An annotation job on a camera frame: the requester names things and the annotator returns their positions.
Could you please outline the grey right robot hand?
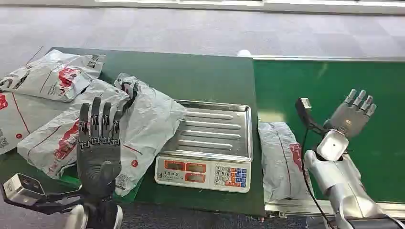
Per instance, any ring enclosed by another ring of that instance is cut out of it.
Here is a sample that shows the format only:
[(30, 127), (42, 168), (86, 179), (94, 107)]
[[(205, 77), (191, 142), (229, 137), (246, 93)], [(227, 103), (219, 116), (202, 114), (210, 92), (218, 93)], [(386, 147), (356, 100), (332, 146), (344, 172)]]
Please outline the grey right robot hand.
[(373, 97), (366, 95), (365, 90), (357, 93), (352, 89), (323, 127), (338, 130), (348, 139), (353, 138), (362, 131), (376, 108)]

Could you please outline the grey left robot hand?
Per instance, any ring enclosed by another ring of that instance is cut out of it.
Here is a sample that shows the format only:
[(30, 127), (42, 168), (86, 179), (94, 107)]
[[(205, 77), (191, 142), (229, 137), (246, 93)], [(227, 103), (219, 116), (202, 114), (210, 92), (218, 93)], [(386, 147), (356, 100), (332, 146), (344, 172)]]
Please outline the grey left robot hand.
[(92, 197), (107, 198), (121, 172), (120, 119), (117, 110), (110, 117), (111, 103), (101, 107), (101, 98), (83, 103), (78, 122), (77, 174), (83, 189)]

